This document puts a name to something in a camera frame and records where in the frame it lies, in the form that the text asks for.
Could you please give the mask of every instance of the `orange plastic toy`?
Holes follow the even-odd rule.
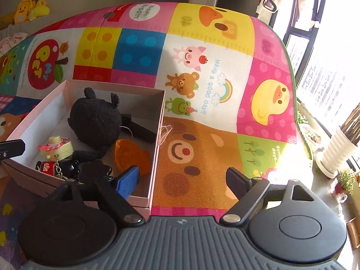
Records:
[[[149,157],[148,151],[141,150],[139,146],[129,140],[119,139],[115,143],[114,160],[120,172],[130,166],[137,166],[140,169],[140,176],[147,175],[151,169]]]

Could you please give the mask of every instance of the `black stuffed animal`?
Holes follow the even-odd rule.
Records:
[[[71,107],[68,123],[78,140],[96,151],[76,150],[72,159],[90,162],[104,157],[109,147],[118,139],[121,126],[128,127],[134,136],[144,141],[154,142],[155,133],[132,122],[130,115],[120,113],[117,94],[111,93],[111,103],[96,98],[90,87],[84,89],[84,94],[85,98],[79,98]]]

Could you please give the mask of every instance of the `box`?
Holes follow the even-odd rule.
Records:
[[[150,153],[151,172],[140,177],[139,185],[128,198],[128,202],[147,218],[152,203],[159,151],[158,139],[163,119],[165,94],[163,90],[104,82],[64,81],[46,96],[8,137],[8,140],[22,139],[26,148],[22,156],[4,160],[1,169],[11,175],[18,185],[43,197],[64,182],[64,180],[35,170],[37,161],[45,161],[45,158],[40,155],[40,151],[37,150],[37,146],[47,143],[51,136],[60,135],[70,138],[74,150],[91,151],[90,147],[77,141],[75,133],[67,122],[73,103],[78,98],[84,97],[85,87],[91,87],[97,98],[105,99],[108,102],[111,102],[110,94],[116,93],[119,96],[118,108],[121,113],[131,114],[134,122],[157,134],[153,144],[143,142],[135,137],[131,138],[124,132],[119,136],[120,139],[133,141],[142,150]],[[114,163],[113,149],[114,145],[109,148],[102,161],[112,167],[113,176],[116,177],[120,172]]]

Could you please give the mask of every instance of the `white flower pot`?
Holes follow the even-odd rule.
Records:
[[[343,163],[351,157],[357,150],[351,141],[337,127],[334,135],[332,135],[329,145],[315,155],[315,161],[321,171],[328,178],[335,178],[338,169]]]

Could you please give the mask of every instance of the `pink checkered pattern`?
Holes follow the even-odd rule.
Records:
[[[15,98],[11,95],[0,94],[0,112]]]
[[[186,207],[158,207],[151,208],[151,215],[160,216],[215,216],[216,221],[226,213],[226,209],[186,208]]]

